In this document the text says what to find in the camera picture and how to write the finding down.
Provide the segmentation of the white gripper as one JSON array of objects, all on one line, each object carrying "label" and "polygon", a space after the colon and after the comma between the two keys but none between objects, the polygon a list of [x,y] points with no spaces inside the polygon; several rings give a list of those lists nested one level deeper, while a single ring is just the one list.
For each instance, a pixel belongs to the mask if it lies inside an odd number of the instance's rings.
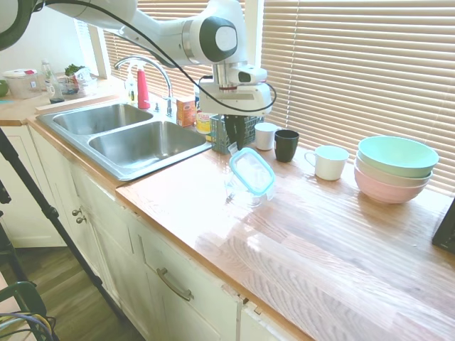
[{"label": "white gripper", "polygon": [[234,90],[221,90],[214,82],[200,83],[201,111],[206,114],[225,115],[225,128],[230,145],[234,144],[238,150],[243,148],[245,142],[245,116],[263,117],[271,112],[272,106],[273,90],[263,82],[239,85]]}]

